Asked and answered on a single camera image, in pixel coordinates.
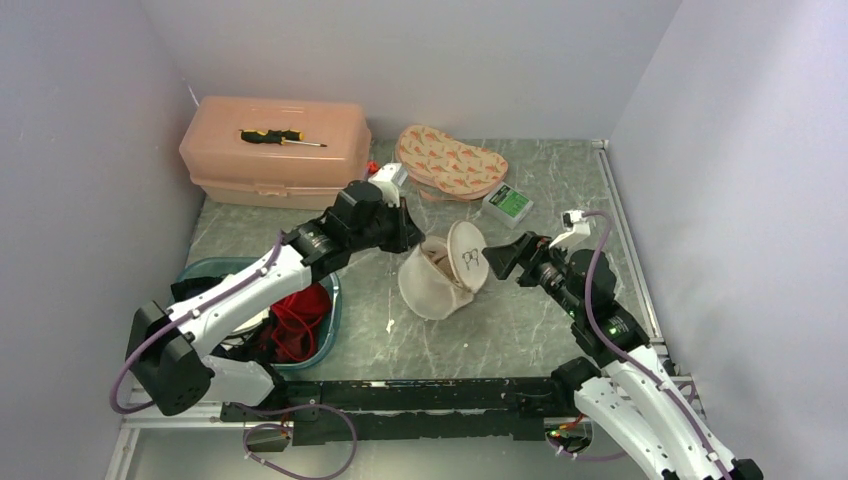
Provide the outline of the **round white mesh pouch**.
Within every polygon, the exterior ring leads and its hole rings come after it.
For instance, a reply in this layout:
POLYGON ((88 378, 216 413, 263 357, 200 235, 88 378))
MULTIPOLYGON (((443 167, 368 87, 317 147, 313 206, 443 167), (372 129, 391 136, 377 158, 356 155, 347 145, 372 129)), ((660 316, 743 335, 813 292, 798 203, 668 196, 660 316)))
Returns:
POLYGON ((398 271, 407 306, 426 320, 444 320, 471 303, 490 272, 486 246, 482 232, 464 220, 454 222, 445 238, 427 237, 398 271))

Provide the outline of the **floral mesh laundry bag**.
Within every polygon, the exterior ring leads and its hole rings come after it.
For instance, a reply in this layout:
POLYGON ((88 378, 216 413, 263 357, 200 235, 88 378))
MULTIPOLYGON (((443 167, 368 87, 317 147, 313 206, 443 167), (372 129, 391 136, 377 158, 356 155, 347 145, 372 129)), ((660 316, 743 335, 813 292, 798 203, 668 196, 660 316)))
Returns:
POLYGON ((412 125, 399 136, 395 159, 422 197, 471 201, 485 197, 506 177, 508 162, 484 147, 463 143, 438 129, 412 125))

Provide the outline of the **red satin bra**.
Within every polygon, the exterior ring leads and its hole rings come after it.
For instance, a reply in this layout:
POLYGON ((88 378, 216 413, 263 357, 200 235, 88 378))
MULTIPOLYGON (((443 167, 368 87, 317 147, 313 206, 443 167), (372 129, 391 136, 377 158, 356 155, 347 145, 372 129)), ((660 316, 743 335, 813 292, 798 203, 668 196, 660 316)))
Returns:
POLYGON ((311 359, 318 350, 319 330, 331 307, 330 295, 320 284, 272 304, 269 309, 271 361, 293 364, 311 359))

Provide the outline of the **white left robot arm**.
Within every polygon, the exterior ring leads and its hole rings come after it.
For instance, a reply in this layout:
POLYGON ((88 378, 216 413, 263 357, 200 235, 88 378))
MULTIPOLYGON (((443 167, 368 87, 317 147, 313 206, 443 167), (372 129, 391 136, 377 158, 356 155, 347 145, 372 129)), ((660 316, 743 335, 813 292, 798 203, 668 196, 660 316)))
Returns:
POLYGON ((117 379, 132 374, 150 399, 122 406, 115 383, 111 408, 127 415, 155 406, 174 416, 206 400, 246 405, 264 420, 279 417, 288 402, 282 377, 256 361, 216 356, 214 349, 274 303, 346 267, 353 254, 372 248, 405 253, 423 239, 394 183, 351 182, 320 217, 280 232, 272 248, 240 272, 169 308, 154 301, 140 307, 117 379))

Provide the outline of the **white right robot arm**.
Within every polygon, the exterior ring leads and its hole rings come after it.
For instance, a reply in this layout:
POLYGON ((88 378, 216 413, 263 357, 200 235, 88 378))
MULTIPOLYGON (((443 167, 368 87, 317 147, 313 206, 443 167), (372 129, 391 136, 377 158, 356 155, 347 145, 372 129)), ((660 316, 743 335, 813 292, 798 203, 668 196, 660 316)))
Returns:
POLYGON ((553 239, 526 232, 482 251, 493 274, 540 287, 571 318, 583 351, 551 374, 551 401, 564 415, 600 426, 650 479, 761 479, 752 459, 732 453, 674 384, 639 322, 615 298, 606 255, 568 254, 553 239))

